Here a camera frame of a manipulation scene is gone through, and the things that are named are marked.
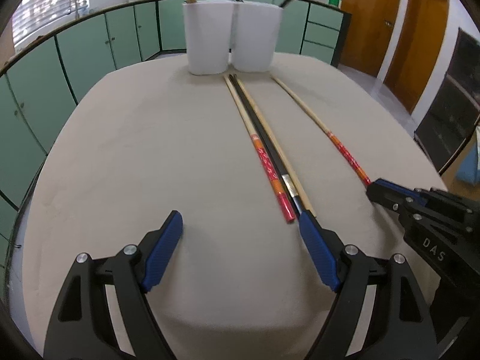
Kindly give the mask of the window with blinds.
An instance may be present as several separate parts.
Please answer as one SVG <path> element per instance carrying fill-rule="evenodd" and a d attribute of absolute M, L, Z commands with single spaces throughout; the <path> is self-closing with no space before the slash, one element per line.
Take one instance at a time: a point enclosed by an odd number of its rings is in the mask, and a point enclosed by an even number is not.
<path fill-rule="evenodd" d="M 80 17 L 87 13 L 89 0 L 79 0 Z M 64 17 L 74 19 L 69 0 L 22 0 L 12 17 L 15 50 L 38 30 Z"/>

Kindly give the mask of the right white holder cup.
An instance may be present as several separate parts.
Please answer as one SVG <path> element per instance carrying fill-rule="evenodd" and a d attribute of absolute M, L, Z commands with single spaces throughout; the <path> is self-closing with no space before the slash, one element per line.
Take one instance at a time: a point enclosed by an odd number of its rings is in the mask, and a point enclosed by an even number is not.
<path fill-rule="evenodd" d="M 283 9 L 263 2 L 237 2 L 232 64 L 240 72 L 267 72 L 278 41 Z"/>

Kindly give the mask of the black chopstick silver band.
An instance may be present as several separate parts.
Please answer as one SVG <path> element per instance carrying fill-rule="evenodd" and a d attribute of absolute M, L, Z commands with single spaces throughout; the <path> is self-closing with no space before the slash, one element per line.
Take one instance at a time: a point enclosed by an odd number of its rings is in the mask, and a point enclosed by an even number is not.
<path fill-rule="evenodd" d="M 239 86 L 234 82 L 234 80 L 233 80 L 233 75 L 232 75 L 232 74 L 229 74 L 229 78 L 230 78 L 231 82 L 233 83 L 234 88 L 235 88 L 236 91 L 238 92 L 238 94 L 239 94 L 239 96 L 240 96 L 240 98 L 241 98 L 241 101 L 242 101 L 243 105 L 245 106 L 248 115 L 249 115 L 250 118 L 251 118 L 251 121 L 253 122 L 254 126 L 256 127 L 256 131 L 257 131 L 257 133 L 258 133 L 261 141 L 263 141 L 263 143 L 264 143 L 264 147 L 265 147 L 265 149 L 266 149 L 266 151 L 267 151 L 267 153 L 268 153 L 268 155 L 269 155 L 269 157 L 270 157 L 270 159 L 271 159 L 271 161 L 272 161 L 272 164 L 273 164 L 273 166 L 274 166 L 274 168 L 275 168 L 275 170 L 276 170 L 276 172 L 277 172 L 278 178 L 279 178 L 279 180 L 280 180 L 280 182 L 281 182 L 281 186 L 282 186 L 283 189 L 285 190 L 286 195 L 287 195 L 287 197 L 288 197 L 288 199 L 289 199 L 289 202 L 290 202 L 290 204 L 292 205 L 292 207 L 293 207 L 293 209 L 294 209 L 296 219 L 298 219 L 298 218 L 300 217 L 302 211 L 300 211 L 300 212 L 297 211 L 297 207 L 295 206 L 295 203 L 291 200 L 291 197 L 290 197 L 290 195 L 289 195 L 289 192 L 288 192 L 287 187 L 284 186 L 284 184 L 283 184 L 283 179 L 282 179 L 281 176 L 280 176 L 280 172 L 277 170 L 277 167 L 275 166 L 275 163 L 274 163 L 274 161 L 272 160 L 272 153 L 270 153 L 270 149 L 267 147 L 267 143 L 268 143 L 267 138 L 268 138 L 268 137 L 264 134 L 264 131 L 263 131 L 263 129 L 262 129 L 262 126 L 256 121 L 256 115 L 255 115 L 255 113 L 251 110 L 251 108 L 250 108 L 250 106 L 249 106 L 249 103 L 248 103 L 248 101 L 246 100 L 245 96 L 241 93 L 241 90 L 240 90 Z"/>

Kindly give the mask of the dark glass cabinet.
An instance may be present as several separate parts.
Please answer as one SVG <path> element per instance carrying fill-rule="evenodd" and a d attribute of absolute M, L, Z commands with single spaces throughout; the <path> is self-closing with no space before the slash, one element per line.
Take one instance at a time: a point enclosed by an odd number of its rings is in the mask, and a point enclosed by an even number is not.
<path fill-rule="evenodd" d="M 414 141 L 443 174 L 465 148 L 478 123 L 479 40 L 460 28 L 442 85 L 414 132 Z"/>

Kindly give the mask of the plain bamboo chopstick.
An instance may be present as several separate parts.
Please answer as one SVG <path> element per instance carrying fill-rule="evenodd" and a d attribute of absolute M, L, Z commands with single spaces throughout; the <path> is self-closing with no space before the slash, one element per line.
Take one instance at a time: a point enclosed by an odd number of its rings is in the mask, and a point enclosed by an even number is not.
<path fill-rule="evenodd" d="M 283 149 L 281 148 L 280 143 L 275 137 L 274 132 L 270 128 L 269 123 L 265 119 L 262 111 L 256 104 L 256 101 L 249 94 L 246 86 L 237 75 L 233 75 L 233 80 L 240 88 L 241 93 L 245 96 L 251 110 L 255 113 L 256 121 L 262 126 L 264 134 L 268 137 L 267 147 L 270 149 L 270 153 L 272 153 L 272 160 L 274 161 L 277 170 L 280 172 L 280 176 L 283 179 L 283 184 L 288 189 L 291 200 L 295 203 L 295 206 L 297 207 L 297 211 L 300 212 L 303 210 L 308 210 L 312 213 L 314 217 L 316 217 L 316 212 L 313 209 L 312 203 L 310 202 L 308 195 L 304 191 L 304 188 L 299 181 L 299 178 L 296 175 L 293 166 L 290 164 L 290 161 L 288 160 Z"/>

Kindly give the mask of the sink faucet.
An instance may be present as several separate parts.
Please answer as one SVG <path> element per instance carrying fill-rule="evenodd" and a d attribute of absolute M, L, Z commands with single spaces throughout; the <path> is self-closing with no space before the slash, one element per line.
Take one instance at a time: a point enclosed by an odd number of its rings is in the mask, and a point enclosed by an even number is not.
<path fill-rule="evenodd" d="M 78 20 L 80 18 L 79 0 L 69 0 L 69 3 L 70 3 L 70 12 L 74 13 L 74 19 Z"/>

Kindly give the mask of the wooden door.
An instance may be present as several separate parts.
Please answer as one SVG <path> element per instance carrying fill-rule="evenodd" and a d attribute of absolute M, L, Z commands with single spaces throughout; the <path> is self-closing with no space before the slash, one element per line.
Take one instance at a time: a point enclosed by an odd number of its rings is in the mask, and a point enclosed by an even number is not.
<path fill-rule="evenodd" d="M 449 0 L 408 0 L 385 85 L 412 113 L 431 78 L 448 22 Z"/>
<path fill-rule="evenodd" d="M 377 76 L 395 26 L 400 0 L 343 0 L 351 15 L 340 63 Z"/>

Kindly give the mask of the right wooden door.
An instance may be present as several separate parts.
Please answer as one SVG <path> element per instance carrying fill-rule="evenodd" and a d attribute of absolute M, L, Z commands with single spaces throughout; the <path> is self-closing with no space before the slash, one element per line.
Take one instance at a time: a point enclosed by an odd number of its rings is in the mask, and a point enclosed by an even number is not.
<path fill-rule="evenodd" d="M 412 113 L 431 78 L 448 22 L 449 0 L 408 0 L 385 85 Z"/>

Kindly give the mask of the white holder cup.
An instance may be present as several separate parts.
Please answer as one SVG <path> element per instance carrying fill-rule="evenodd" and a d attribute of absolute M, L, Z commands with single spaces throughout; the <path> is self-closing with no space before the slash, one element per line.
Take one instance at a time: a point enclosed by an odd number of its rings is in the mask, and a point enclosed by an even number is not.
<path fill-rule="evenodd" d="M 191 74 L 215 75 L 227 70 L 233 8 L 235 3 L 229 0 L 183 4 L 186 53 Z"/>
<path fill-rule="evenodd" d="M 237 2 L 232 64 L 240 72 L 267 72 L 278 41 L 283 9 L 263 2 Z"/>

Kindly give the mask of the left wooden door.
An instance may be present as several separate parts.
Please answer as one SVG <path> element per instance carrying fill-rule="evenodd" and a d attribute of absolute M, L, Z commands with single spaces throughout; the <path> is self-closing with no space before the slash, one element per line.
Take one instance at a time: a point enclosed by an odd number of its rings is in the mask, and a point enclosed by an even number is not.
<path fill-rule="evenodd" d="M 395 26 L 400 0 L 343 0 L 351 15 L 340 63 L 377 76 Z"/>

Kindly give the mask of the left white holder cup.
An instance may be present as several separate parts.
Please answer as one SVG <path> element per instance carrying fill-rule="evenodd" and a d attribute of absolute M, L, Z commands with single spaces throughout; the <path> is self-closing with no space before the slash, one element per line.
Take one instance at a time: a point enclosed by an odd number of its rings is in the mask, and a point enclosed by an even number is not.
<path fill-rule="evenodd" d="M 215 75 L 227 70 L 233 8 L 235 3 L 229 0 L 183 4 L 186 53 L 191 74 Z"/>

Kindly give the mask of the red orange patterned chopstick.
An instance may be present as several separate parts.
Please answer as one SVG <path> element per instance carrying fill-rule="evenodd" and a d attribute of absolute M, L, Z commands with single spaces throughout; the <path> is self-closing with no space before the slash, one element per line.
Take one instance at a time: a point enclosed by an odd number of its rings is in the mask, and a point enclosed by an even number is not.
<path fill-rule="evenodd" d="M 242 103 L 242 100 L 239 96 L 239 93 L 234 88 L 233 83 L 231 82 L 230 78 L 227 75 L 223 75 L 224 81 L 230 91 L 230 94 L 238 108 L 238 112 L 241 116 L 242 121 L 247 129 L 247 132 L 250 136 L 251 142 L 255 147 L 256 153 L 259 157 L 259 160 L 262 164 L 265 174 L 267 175 L 268 181 L 272 187 L 272 191 L 277 199 L 278 205 L 280 206 L 281 212 L 285 218 L 287 223 L 292 223 L 296 216 L 292 205 L 287 197 L 287 193 L 281 186 L 281 182 L 278 178 L 278 174 L 272 164 L 272 161 L 264 147 L 263 141 L 261 141 L 256 127 L 254 126 L 253 122 L 251 121 L 251 117 L 248 115 L 245 106 Z"/>

